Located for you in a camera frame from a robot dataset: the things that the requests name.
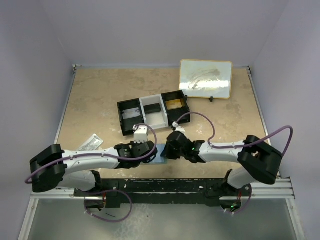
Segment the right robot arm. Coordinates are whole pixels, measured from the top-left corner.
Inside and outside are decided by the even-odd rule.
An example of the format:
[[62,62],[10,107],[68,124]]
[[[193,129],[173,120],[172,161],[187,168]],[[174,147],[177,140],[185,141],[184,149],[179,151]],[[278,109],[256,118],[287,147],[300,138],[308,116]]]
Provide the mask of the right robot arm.
[[215,147],[204,140],[191,141],[175,131],[167,137],[161,156],[177,160],[181,157],[191,163],[231,162],[241,167],[226,173],[222,190],[235,195],[243,186],[253,182],[273,185],[276,182],[283,154],[254,135],[233,143],[218,143]]

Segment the green card holder wallet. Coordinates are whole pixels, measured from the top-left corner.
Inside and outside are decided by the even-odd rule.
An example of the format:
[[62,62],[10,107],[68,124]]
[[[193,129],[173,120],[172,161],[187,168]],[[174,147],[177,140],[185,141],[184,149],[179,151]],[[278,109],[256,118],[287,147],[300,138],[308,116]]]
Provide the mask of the green card holder wallet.
[[168,160],[161,156],[161,153],[165,149],[165,144],[157,144],[156,148],[157,148],[158,153],[156,154],[156,156],[153,158],[152,161],[147,162],[146,164],[147,165],[165,165],[165,164],[167,164]]

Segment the black white sorting tray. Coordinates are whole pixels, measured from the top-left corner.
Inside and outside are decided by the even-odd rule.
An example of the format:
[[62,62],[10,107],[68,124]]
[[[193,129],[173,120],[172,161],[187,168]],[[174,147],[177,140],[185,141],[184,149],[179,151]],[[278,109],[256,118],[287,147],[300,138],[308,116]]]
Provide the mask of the black white sorting tray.
[[132,135],[133,127],[141,123],[154,130],[171,127],[177,120],[181,124],[189,123],[191,116],[183,116],[190,112],[187,100],[188,96],[178,90],[118,102],[122,135]]

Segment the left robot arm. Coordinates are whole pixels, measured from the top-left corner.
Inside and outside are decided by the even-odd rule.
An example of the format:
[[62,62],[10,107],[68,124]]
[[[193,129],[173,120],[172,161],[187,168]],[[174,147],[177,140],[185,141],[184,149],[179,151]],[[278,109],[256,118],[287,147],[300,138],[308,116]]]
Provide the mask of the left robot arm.
[[149,163],[158,150],[152,141],[118,144],[103,150],[69,151],[53,144],[33,157],[31,175],[25,181],[35,193],[55,188],[74,188],[98,196],[103,184],[97,169],[131,169]]

